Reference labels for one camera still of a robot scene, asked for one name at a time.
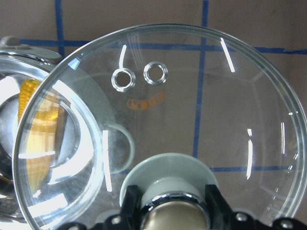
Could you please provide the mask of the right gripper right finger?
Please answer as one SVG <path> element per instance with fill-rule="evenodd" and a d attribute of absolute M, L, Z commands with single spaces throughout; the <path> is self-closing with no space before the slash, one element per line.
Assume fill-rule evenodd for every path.
<path fill-rule="evenodd" d="M 306 224 L 294 218 L 278 218 L 270 226 L 242 211 L 233 211 L 214 184 L 205 186 L 212 230 L 305 230 Z"/>

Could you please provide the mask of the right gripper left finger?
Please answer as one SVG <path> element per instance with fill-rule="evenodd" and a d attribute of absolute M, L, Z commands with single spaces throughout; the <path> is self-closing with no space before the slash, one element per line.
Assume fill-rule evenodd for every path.
<path fill-rule="evenodd" d="M 126 188 L 124 200 L 118 214 L 107 217 L 102 223 L 94 224 L 90 230 L 139 230 L 141 193 L 137 185 Z"/>

